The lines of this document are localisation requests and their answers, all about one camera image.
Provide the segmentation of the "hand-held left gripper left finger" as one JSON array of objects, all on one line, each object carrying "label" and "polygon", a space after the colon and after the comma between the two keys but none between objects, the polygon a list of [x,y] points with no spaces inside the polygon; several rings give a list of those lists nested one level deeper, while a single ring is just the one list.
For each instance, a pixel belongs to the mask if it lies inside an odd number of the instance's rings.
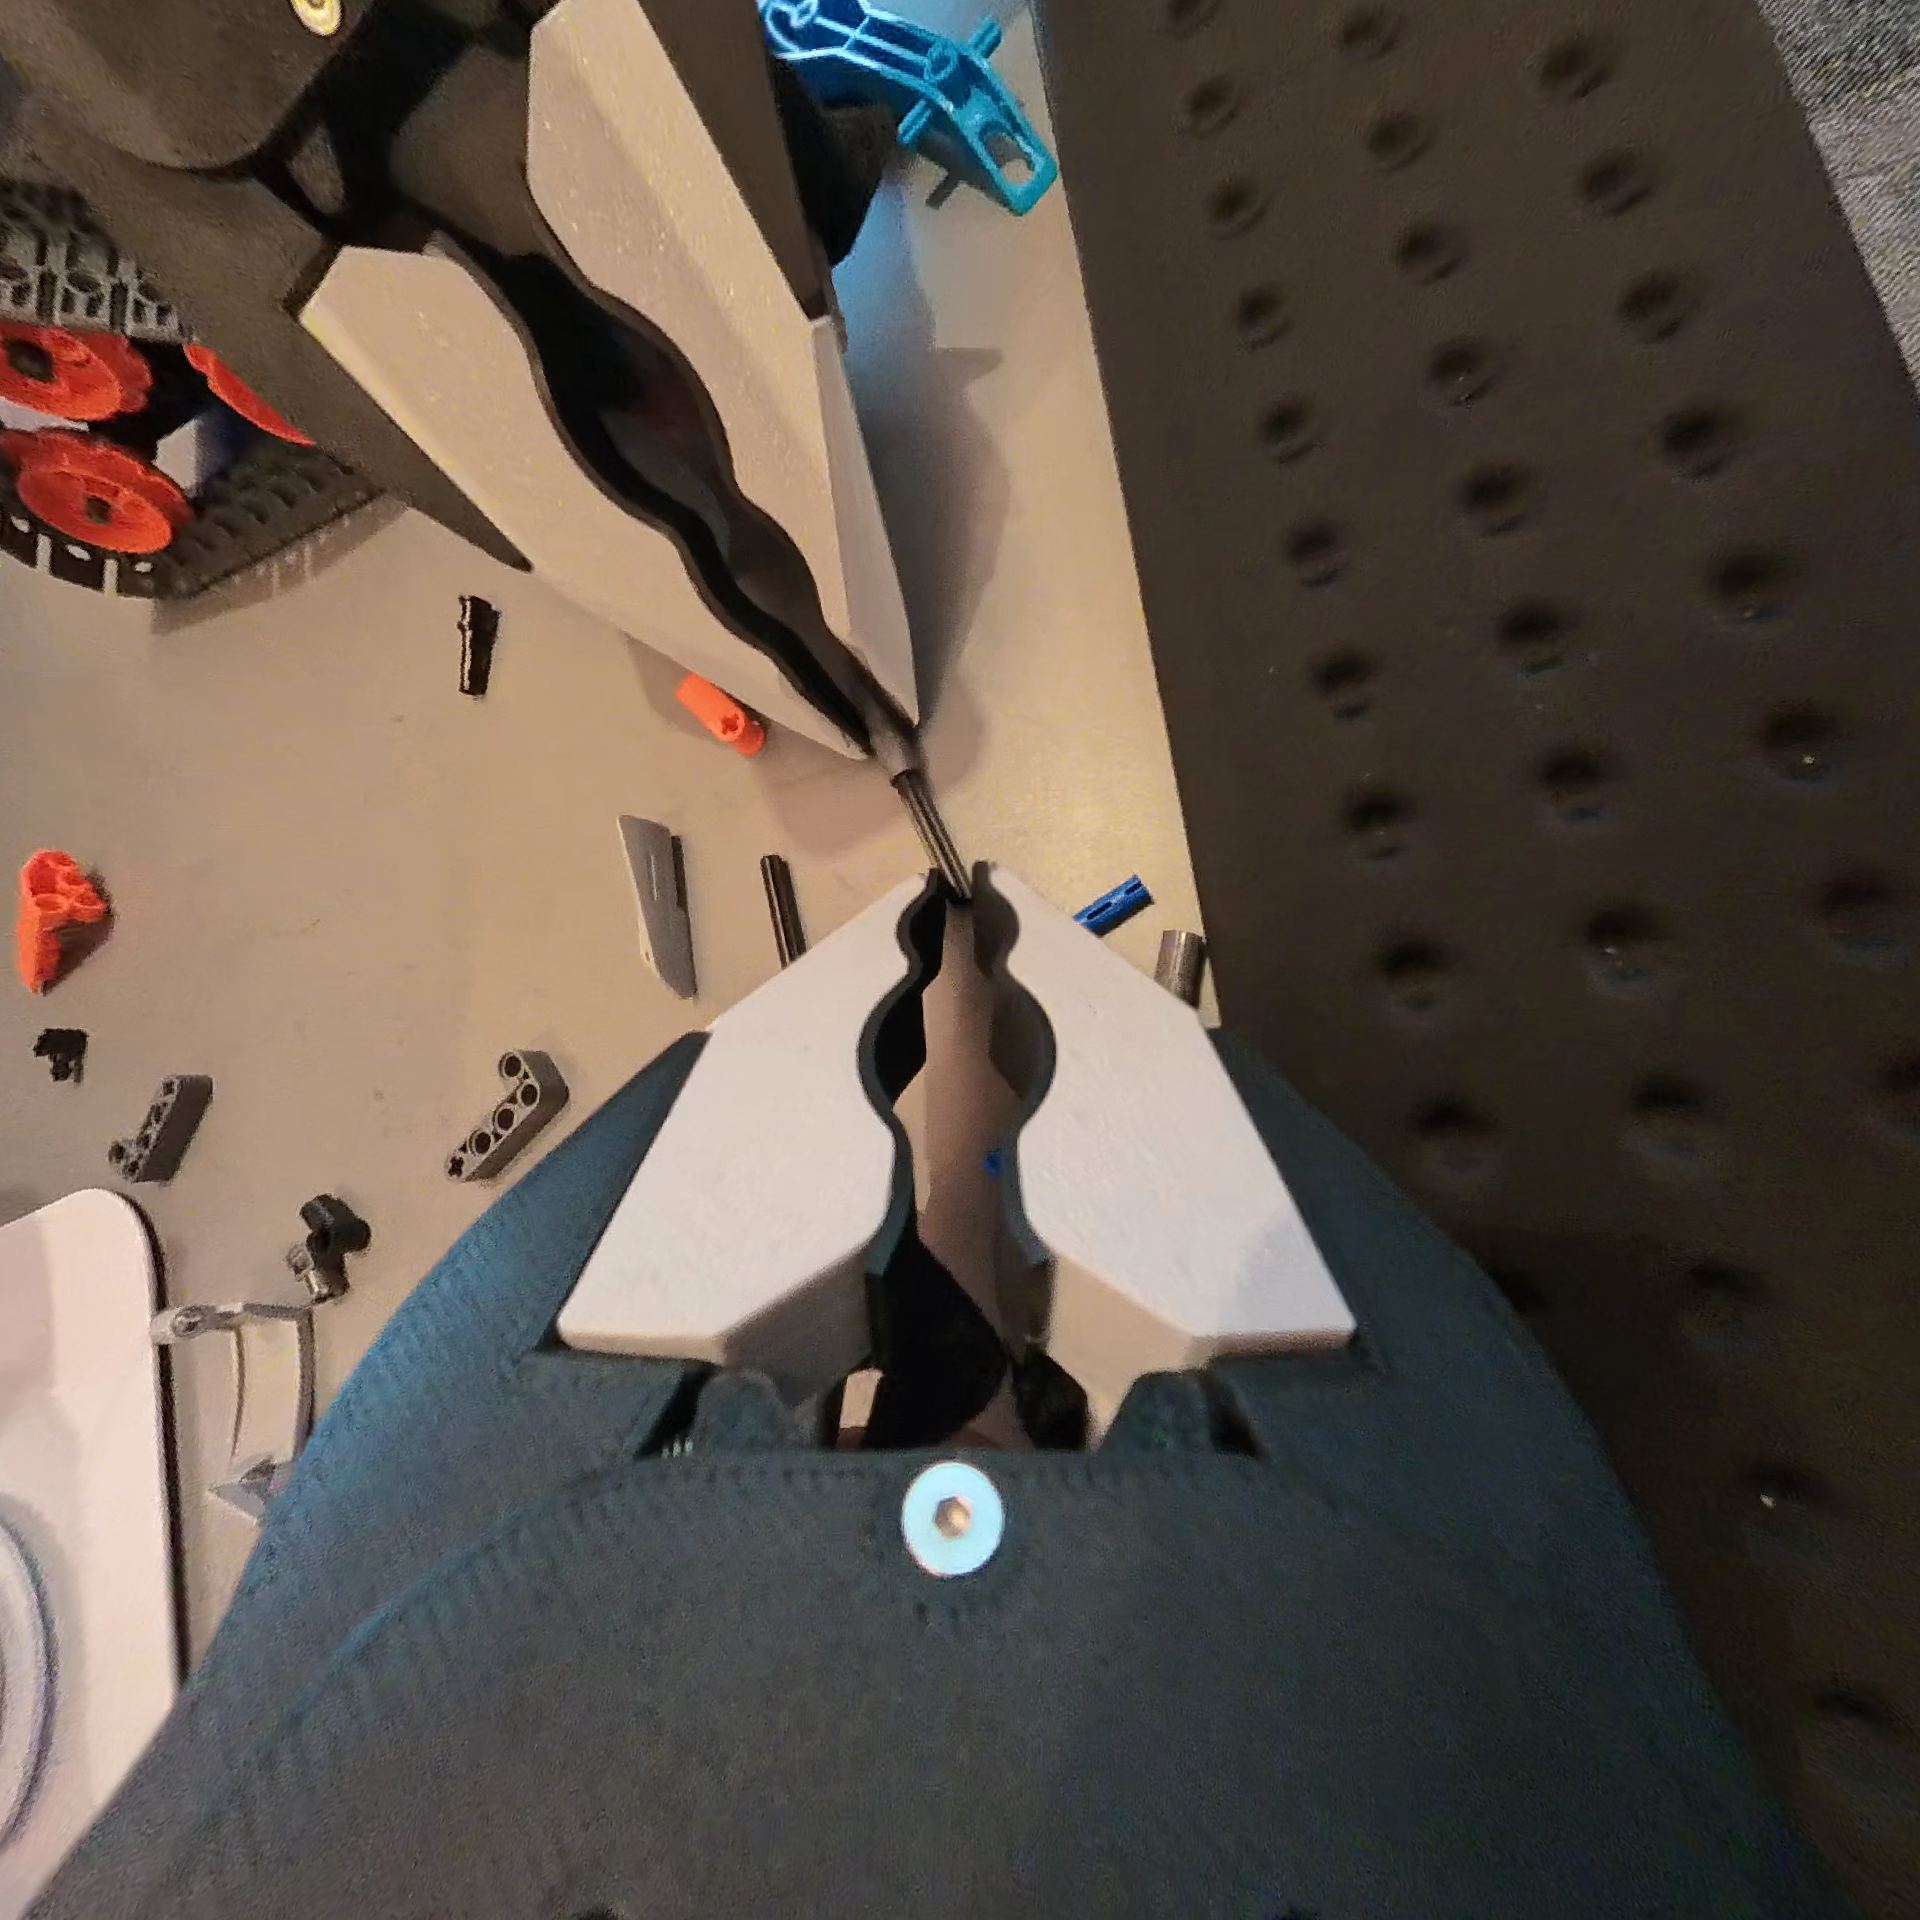
[{"label": "hand-held left gripper left finger", "polygon": [[561,1311],[577,1354],[695,1361],[822,1395],[885,1349],[917,1232],[898,1113],[926,1065],[939,882],[913,879],[700,1035]]}]

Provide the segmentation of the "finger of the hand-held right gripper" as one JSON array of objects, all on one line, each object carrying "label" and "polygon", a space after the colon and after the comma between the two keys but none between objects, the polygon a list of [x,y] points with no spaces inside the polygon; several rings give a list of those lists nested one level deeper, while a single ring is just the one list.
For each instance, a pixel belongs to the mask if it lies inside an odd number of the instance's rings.
[{"label": "finger of the hand-held right gripper", "polygon": [[535,25],[527,184],[569,262],[687,366],[732,493],[797,552],[838,651],[917,719],[837,326],[803,309],[639,5],[564,2]]},{"label": "finger of the hand-held right gripper", "polygon": [[300,323],[550,593],[781,730],[869,757],[850,723],[721,610],[682,545],[581,465],[538,350],[461,259],[343,247]]}]

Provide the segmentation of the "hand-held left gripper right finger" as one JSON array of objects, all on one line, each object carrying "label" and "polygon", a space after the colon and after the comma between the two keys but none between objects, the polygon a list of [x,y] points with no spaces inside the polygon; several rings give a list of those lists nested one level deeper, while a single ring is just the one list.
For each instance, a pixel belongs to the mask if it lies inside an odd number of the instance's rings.
[{"label": "hand-held left gripper right finger", "polygon": [[1339,1354],[1355,1314],[1202,1018],[1007,867],[973,872],[1015,1365],[1102,1437],[1150,1377]]}]

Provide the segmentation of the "orange two-hole beam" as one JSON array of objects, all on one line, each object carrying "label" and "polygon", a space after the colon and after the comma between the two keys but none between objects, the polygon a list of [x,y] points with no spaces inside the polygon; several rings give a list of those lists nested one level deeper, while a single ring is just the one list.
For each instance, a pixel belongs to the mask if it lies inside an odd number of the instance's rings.
[{"label": "orange two-hole beam", "polygon": [[754,759],[764,752],[766,727],[761,719],[721,686],[685,672],[677,683],[677,701],[709,736],[734,754]]}]

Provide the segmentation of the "grey angled liftarm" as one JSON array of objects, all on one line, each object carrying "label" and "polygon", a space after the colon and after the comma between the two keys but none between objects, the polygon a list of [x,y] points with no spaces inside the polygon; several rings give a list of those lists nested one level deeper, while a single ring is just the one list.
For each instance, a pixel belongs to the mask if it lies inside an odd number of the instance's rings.
[{"label": "grey angled liftarm", "polygon": [[495,1079],[491,1107],[443,1162],[443,1173],[452,1185],[499,1183],[569,1105],[562,1071],[540,1048],[502,1053],[495,1062]]}]

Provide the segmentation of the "tracked toy vehicle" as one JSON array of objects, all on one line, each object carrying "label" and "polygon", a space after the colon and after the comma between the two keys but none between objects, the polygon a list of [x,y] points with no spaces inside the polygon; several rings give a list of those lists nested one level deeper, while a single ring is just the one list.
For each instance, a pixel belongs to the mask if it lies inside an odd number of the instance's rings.
[{"label": "tracked toy vehicle", "polygon": [[181,606],[329,538],[379,493],[300,435],[60,184],[3,184],[3,553]]}]

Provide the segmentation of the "black connector with grey pin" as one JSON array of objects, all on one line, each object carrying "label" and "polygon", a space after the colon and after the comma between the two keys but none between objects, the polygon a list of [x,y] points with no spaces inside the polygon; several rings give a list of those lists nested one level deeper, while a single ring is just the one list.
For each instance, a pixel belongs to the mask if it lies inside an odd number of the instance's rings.
[{"label": "black connector with grey pin", "polygon": [[313,1306],[329,1306],[347,1294],[347,1263],[371,1249],[372,1230],[355,1207],[329,1192],[303,1201],[300,1218],[303,1235],[283,1263]]}]

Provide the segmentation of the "black studded mat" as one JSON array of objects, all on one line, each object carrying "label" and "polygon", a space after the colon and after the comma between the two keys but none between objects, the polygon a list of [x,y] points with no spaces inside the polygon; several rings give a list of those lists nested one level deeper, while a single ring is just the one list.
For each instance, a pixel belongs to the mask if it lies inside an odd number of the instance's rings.
[{"label": "black studded mat", "polygon": [[1916,1915],[1916,392],[1759,5],[1038,5],[1227,1027]]}]

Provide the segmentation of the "grey curved panel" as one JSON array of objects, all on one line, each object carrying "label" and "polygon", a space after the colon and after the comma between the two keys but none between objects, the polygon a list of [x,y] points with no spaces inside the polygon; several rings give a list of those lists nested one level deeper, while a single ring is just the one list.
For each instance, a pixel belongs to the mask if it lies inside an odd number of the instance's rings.
[{"label": "grey curved panel", "polygon": [[223,1477],[209,1498],[260,1529],[295,1472],[317,1413],[310,1304],[186,1304],[151,1322],[155,1349],[217,1339],[230,1361]]}]

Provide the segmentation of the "dark grey beam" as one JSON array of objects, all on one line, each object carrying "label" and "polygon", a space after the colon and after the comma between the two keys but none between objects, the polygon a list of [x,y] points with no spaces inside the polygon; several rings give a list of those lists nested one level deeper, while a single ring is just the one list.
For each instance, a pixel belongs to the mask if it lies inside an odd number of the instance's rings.
[{"label": "dark grey beam", "polygon": [[110,1141],[107,1171],[125,1185],[170,1185],[186,1162],[209,1105],[213,1079],[203,1072],[165,1078],[131,1134]]}]

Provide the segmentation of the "orange brick with holes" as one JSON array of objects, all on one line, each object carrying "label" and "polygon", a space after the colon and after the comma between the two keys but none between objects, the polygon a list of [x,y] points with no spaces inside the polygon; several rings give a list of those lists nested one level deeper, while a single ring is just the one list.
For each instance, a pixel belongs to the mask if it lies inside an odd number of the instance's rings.
[{"label": "orange brick with holes", "polygon": [[105,880],[60,849],[37,849],[17,875],[17,976],[41,998],[113,937]]}]

